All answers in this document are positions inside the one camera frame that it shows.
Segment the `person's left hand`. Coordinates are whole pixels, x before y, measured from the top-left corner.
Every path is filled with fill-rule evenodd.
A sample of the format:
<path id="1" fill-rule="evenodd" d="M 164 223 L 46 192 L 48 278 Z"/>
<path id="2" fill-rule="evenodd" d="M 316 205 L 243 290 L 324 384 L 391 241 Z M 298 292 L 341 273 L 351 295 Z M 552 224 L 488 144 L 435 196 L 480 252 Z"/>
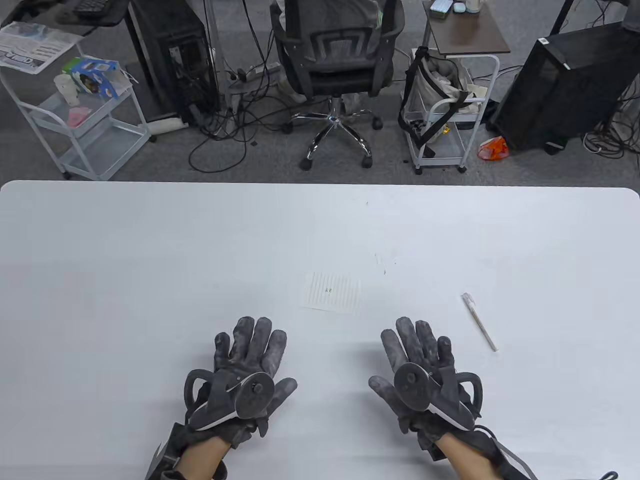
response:
<path id="1" fill-rule="evenodd" d="M 232 336 L 218 333 L 213 370 L 194 369 L 185 380 L 181 449 L 215 437 L 237 448 L 253 434 L 264 437 L 272 414 L 298 386 L 290 377 L 274 381 L 286 345 L 286 332 L 266 317 L 242 317 Z"/>

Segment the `person's right hand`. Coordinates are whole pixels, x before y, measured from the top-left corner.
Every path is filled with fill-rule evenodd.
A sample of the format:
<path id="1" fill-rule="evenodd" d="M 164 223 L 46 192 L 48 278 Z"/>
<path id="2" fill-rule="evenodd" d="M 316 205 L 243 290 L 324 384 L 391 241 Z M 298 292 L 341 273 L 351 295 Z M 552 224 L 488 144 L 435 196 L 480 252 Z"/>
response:
<path id="1" fill-rule="evenodd" d="M 421 450 L 443 460 L 436 443 L 445 434 L 473 430 L 482 409 L 482 382 L 476 374 L 456 371 L 450 338 L 435 337 L 428 322 L 401 317 L 395 326 L 381 332 L 382 346 L 393 373 L 412 374 L 414 380 L 396 386 L 373 375 L 368 384 L 396 415 L 401 432 L 415 433 Z"/>

